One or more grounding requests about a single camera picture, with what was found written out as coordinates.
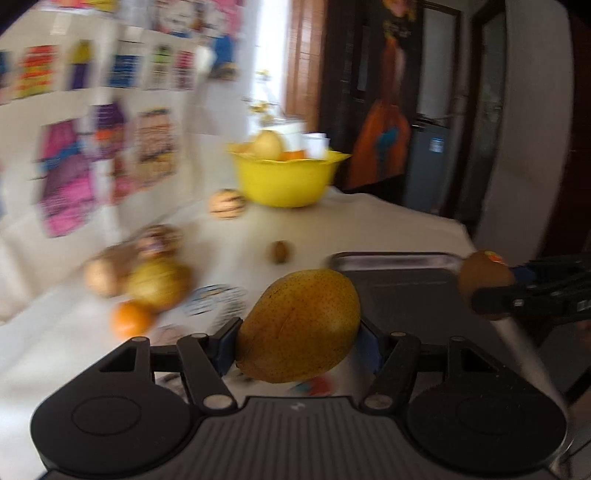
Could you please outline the brown kiwi with sticker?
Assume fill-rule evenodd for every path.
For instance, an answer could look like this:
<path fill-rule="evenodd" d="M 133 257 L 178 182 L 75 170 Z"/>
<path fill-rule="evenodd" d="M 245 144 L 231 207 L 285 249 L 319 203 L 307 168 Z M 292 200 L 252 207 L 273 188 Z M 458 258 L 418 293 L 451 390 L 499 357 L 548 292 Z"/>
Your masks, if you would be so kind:
<path fill-rule="evenodd" d="M 516 283 L 515 276 L 500 255 L 480 250 L 470 255 L 458 275 L 458 289 L 465 304 L 476 315 L 489 321 L 505 318 L 503 313 L 479 313 L 472 305 L 475 293 L 483 288 L 508 287 Z"/>

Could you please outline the yellow speckled mango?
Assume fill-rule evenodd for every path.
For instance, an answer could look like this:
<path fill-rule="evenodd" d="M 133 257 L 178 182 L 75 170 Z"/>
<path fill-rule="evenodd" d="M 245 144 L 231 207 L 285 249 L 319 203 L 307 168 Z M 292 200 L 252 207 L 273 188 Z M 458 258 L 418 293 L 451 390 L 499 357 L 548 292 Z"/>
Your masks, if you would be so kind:
<path fill-rule="evenodd" d="M 288 274 L 264 291 L 238 330 L 236 366 L 281 384 L 328 372 L 349 355 L 361 303 L 349 278 L 331 269 Z"/>

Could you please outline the small brown kiwi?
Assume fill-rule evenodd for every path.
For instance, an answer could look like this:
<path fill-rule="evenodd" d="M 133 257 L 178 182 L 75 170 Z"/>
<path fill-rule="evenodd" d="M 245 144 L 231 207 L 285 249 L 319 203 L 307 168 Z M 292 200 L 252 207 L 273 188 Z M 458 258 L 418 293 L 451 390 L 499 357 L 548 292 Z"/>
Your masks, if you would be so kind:
<path fill-rule="evenodd" d="M 290 243 L 287 241 L 276 241 L 270 247 L 270 260 L 274 264 L 284 264 L 290 260 Z"/>

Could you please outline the striped pepino melon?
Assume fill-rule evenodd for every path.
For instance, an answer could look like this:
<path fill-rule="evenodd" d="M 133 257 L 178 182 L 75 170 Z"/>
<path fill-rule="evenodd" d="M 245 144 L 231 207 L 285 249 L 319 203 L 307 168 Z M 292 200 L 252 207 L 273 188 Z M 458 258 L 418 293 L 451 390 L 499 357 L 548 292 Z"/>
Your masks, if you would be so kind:
<path fill-rule="evenodd" d="M 153 225 L 145 229 L 135 242 L 140 259 L 174 256 L 183 242 L 183 234 L 177 227 L 167 224 Z"/>
<path fill-rule="evenodd" d="M 235 219 L 245 213 L 246 200 L 242 193 L 232 189 L 215 192 L 208 201 L 208 211 L 218 219 Z"/>

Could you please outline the grey metal tray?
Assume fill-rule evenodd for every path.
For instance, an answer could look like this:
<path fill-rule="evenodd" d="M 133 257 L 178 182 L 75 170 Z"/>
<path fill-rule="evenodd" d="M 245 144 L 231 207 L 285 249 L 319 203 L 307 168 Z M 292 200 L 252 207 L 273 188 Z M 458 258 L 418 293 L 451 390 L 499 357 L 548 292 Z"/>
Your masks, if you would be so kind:
<path fill-rule="evenodd" d="M 461 298 L 457 275 L 462 258 L 436 252 L 345 252 L 332 255 L 328 266 L 352 281 L 360 297 L 358 335 L 363 367 L 375 374 L 383 364 L 379 338 L 393 332 L 418 337 L 425 344 L 445 345 L 462 336 L 522 375 L 564 411 L 567 404 L 517 323 L 491 322 L 476 316 Z"/>

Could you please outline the yellow pear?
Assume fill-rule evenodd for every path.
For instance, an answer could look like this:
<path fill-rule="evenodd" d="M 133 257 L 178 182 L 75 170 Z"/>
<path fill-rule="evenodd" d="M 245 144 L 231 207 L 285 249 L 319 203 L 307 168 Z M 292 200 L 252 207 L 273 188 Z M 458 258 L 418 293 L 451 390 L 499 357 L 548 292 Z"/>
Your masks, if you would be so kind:
<path fill-rule="evenodd" d="M 190 266 L 174 258 L 143 261 L 130 273 L 127 295 L 155 312 L 170 310 L 181 303 L 193 287 Z"/>

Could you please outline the striped pepino melon on table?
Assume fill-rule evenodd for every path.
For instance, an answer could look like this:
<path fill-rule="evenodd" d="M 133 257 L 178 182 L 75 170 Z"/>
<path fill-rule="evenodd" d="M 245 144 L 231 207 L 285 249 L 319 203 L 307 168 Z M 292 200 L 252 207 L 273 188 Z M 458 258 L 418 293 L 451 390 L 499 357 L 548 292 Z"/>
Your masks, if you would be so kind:
<path fill-rule="evenodd" d="M 183 234 L 177 227 L 167 224 L 153 225 L 145 229 L 135 242 L 140 259 L 174 256 L 183 242 Z"/>

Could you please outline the pale pepino melon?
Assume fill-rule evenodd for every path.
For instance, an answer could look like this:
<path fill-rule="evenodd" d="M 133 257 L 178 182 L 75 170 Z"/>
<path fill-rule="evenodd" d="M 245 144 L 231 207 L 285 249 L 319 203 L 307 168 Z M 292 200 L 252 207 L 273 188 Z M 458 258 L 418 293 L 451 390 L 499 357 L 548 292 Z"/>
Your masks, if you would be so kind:
<path fill-rule="evenodd" d="M 123 294 L 136 260 L 137 254 L 132 244 L 116 245 L 103 250 L 85 264 L 85 286 L 105 298 Z"/>

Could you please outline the yellow plastic bowl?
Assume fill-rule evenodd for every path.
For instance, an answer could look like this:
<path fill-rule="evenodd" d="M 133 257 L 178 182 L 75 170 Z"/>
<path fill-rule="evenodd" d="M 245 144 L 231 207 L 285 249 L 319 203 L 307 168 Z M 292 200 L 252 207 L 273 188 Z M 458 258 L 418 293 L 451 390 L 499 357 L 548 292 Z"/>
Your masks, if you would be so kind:
<path fill-rule="evenodd" d="M 322 160 L 256 159 L 245 144 L 230 143 L 226 150 L 235 164 L 239 189 L 250 202 L 273 208 L 315 205 L 332 185 L 339 165 L 348 154 L 329 150 Z"/>

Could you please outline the woman painting in orange dress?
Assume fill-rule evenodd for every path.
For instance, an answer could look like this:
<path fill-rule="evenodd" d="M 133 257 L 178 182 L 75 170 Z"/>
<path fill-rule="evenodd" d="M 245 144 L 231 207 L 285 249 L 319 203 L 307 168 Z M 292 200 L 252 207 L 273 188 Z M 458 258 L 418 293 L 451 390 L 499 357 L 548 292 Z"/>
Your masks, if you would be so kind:
<path fill-rule="evenodd" d="M 406 172 L 423 55 L 424 3 L 374 1 L 370 108 L 346 174 L 356 190 Z"/>

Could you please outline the pale yellow round fruit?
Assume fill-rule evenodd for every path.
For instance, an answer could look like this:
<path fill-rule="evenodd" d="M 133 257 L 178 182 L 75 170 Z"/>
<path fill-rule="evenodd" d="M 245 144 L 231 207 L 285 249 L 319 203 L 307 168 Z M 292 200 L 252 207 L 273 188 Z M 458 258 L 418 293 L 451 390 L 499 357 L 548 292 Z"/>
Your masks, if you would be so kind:
<path fill-rule="evenodd" d="M 249 151 L 263 160 L 280 160 L 284 152 L 283 139 L 273 130 L 262 130 L 250 143 Z"/>

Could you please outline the orange in bowl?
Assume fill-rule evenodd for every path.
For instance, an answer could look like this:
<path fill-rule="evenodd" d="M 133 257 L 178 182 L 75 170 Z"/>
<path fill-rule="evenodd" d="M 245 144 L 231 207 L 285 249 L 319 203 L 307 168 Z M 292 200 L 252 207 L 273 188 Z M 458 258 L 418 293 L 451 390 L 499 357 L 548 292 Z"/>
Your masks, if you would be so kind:
<path fill-rule="evenodd" d="M 286 162 L 286 161 L 294 161 L 294 160 L 303 160 L 307 158 L 307 152 L 304 150 L 294 150 L 294 151 L 284 151 L 280 154 L 279 160 Z"/>

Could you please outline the houses drawing paper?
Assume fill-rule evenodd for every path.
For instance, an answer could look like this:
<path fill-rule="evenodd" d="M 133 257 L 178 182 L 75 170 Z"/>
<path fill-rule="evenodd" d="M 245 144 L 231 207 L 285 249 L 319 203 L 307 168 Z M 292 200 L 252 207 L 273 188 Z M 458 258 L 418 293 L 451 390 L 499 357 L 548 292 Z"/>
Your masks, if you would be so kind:
<path fill-rule="evenodd" d="M 176 174 L 179 121 L 173 108 L 132 112 L 122 99 L 41 128 L 36 206 L 45 234 L 65 237 L 99 207 L 116 206 Z"/>

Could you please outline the white jar with flowers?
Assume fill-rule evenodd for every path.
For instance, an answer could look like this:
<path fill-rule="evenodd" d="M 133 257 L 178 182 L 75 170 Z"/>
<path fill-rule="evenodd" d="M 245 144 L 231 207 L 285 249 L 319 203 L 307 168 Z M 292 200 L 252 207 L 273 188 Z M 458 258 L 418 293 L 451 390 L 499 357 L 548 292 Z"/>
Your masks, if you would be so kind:
<path fill-rule="evenodd" d="M 280 86 L 269 71 L 254 74 L 250 96 L 246 98 L 247 111 L 252 117 L 252 133 L 259 130 L 275 131 L 283 137 L 284 151 L 304 150 L 305 122 L 300 117 L 287 115 L 280 103 Z"/>

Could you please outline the girl with bear drawing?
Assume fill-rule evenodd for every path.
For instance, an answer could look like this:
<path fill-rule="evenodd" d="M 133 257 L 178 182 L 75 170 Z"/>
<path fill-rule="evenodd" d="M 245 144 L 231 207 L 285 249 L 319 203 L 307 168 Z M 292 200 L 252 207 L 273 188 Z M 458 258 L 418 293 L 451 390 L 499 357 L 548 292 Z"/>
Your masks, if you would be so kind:
<path fill-rule="evenodd" d="M 152 27 L 180 38 L 192 38 L 211 48 L 214 60 L 209 78 L 235 81 L 238 77 L 238 44 L 242 41 L 245 2 L 152 1 Z"/>

